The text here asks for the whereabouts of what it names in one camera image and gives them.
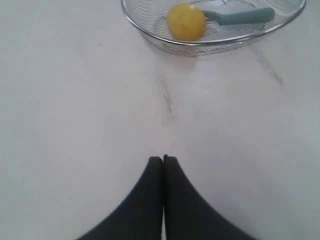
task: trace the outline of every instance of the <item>plastic handle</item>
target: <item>plastic handle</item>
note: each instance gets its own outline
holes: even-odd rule
[[[219,25],[259,24],[270,22],[275,17],[275,11],[271,7],[231,14],[221,14],[214,11],[203,11],[203,13],[207,21],[216,21]]]

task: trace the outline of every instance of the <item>metal mesh basket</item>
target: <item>metal mesh basket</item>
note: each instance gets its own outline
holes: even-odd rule
[[[202,10],[229,14],[254,8],[271,7],[272,21],[255,24],[219,25],[207,22],[206,32],[199,41],[175,40],[168,30],[166,17],[179,2],[189,2]],[[155,47],[165,52],[198,56],[226,52],[251,44],[296,18],[306,0],[121,0],[126,18]]]

